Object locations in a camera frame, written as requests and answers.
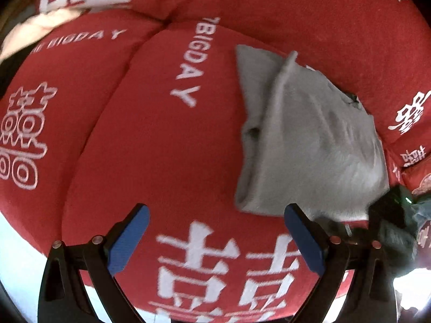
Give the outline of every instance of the white cloth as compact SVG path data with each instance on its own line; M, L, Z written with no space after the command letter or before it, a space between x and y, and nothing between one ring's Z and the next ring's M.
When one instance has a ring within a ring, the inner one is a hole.
M17 24L3 41L0 63L23 48L48 35L60 25L78 18L84 10L61 8L47 14L40 14Z

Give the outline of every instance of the gray towel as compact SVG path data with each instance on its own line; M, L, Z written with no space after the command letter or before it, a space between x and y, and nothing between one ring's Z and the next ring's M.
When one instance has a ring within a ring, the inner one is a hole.
M281 216L297 203L310 218L365 220L389 189L373 117L296 57L237 46L247 121L236 205Z

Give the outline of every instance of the screw head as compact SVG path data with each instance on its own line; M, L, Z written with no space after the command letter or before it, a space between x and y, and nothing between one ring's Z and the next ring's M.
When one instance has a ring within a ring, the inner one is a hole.
M380 249L381 248L381 243L378 240L373 240L371 242L371 245L373 246L374 249Z
M332 244L341 244L341 238L339 236L330 236L329 241Z
M62 241L61 241L61 240L56 240L56 241L53 243L53 248L54 248L54 249L58 249L61 245L62 245Z
M102 237L102 236L95 236L95 237L93 237L93 239L91 240L91 242L92 242L93 244L96 244L96 245L98 245L98 244L102 243L102 241L103 241L103 237Z

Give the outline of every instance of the red pillow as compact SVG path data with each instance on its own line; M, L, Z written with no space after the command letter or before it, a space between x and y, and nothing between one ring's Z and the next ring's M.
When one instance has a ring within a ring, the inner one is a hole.
M431 119L421 121L413 129L402 135L391 146L396 163L402 167L412 166L431 151Z
M289 316L317 276L282 218L234 206L245 120L235 47L273 49L202 23L173 23L134 56L79 159L63 239L87 242L146 203L150 225L117 276L134 305L183 321Z
M431 191L431 155L415 166L405 169L402 173L407 187L413 195L421 195Z
M387 148L383 149L384 157L386 159L387 175L389 178L389 186L394 187L396 185L405 185L402 179L402 168L395 162L393 153Z
M160 26L127 10L81 16L39 43L0 101L0 210L45 254L61 238L65 194L100 113Z
M418 254L416 258L417 268L428 268L431 269L431 221L425 222L419 231L417 242L418 242Z
M290 53L359 96L386 143L431 104L431 30L410 0L40 0L60 6L130 5L161 20L220 18L225 27ZM398 114L406 105L413 109Z

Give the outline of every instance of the dark gray cloth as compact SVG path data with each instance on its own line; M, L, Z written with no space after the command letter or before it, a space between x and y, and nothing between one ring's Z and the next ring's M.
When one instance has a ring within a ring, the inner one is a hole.
M416 238L430 219L431 193L414 200L406 187L398 185L370 206L369 233L361 239L380 241L393 276L401 277L416 268Z
M236 205L281 216L294 202L310 218L364 220L389 189L373 117L296 57L237 46L247 120Z

